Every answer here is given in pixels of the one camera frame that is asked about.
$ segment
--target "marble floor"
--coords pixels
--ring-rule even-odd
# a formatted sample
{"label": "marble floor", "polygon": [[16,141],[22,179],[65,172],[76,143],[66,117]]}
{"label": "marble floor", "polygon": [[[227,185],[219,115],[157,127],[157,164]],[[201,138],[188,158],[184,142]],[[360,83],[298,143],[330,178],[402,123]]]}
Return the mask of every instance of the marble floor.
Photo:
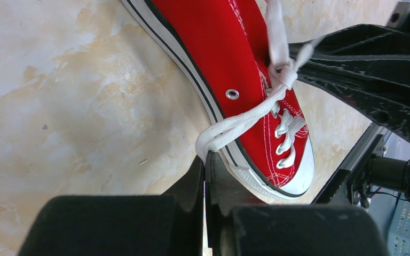
{"label": "marble floor", "polygon": [[[395,4],[283,1],[291,42],[385,24]],[[309,203],[369,125],[323,91],[294,90],[316,176],[298,200],[270,203]],[[119,0],[0,0],[0,255],[18,251],[56,195],[162,193],[208,124],[189,81]]]}

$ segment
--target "canvas shoe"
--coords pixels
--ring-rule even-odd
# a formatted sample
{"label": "canvas shoe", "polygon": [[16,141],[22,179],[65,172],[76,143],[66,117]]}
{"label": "canvas shoe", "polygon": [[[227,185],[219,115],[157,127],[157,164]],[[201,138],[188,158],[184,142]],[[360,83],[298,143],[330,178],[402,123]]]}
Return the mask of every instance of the canvas shoe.
{"label": "canvas shoe", "polygon": [[303,195],[314,159],[291,87],[317,41],[290,59],[280,1],[267,2],[267,25],[254,0],[122,1],[197,90],[212,123],[196,141],[202,160],[222,149],[244,185]]}

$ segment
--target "white shoelace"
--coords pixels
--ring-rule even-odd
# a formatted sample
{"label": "white shoelace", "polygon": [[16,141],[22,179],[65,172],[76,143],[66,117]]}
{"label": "white shoelace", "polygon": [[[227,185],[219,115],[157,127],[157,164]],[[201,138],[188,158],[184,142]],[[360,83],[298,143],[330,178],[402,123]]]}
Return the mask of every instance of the white shoelace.
{"label": "white shoelace", "polygon": [[[253,109],[217,122],[199,135],[195,143],[195,150],[204,162],[208,151],[218,151],[225,147],[249,130],[269,112],[272,112],[274,116],[278,115],[280,107],[277,102],[285,98],[287,90],[291,90],[293,82],[298,78],[298,69],[312,57],[314,47],[321,41],[321,38],[318,38],[304,44],[298,52],[296,60],[291,59],[280,0],[267,0],[266,2],[266,26],[271,58],[268,67],[272,87],[271,93]],[[283,114],[280,116],[280,124],[275,129],[275,136],[276,138],[282,134],[286,136],[284,141],[277,146],[276,154],[281,155],[288,149],[291,149],[291,151],[288,157],[277,162],[277,168],[287,168],[293,165],[296,155],[293,147],[295,134],[304,125],[306,123],[303,118],[293,117],[288,110],[284,109]]]}

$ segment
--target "perforated metal panel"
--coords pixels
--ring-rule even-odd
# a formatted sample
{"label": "perforated metal panel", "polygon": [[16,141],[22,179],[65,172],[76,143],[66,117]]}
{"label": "perforated metal panel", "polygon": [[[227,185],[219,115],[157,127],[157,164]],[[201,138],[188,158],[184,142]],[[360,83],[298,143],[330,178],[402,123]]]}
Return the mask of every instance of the perforated metal panel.
{"label": "perforated metal panel", "polygon": [[410,256],[410,202],[398,202],[389,228],[388,249],[394,256]]}

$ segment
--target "black cylinder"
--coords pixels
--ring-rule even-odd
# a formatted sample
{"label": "black cylinder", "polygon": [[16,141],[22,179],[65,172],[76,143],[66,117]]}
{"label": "black cylinder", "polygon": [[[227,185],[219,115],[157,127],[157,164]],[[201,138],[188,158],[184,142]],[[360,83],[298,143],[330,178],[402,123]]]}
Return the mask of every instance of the black cylinder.
{"label": "black cylinder", "polygon": [[372,156],[366,165],[370,184],[404,192],[406,163],[406,161],[393,158]]}

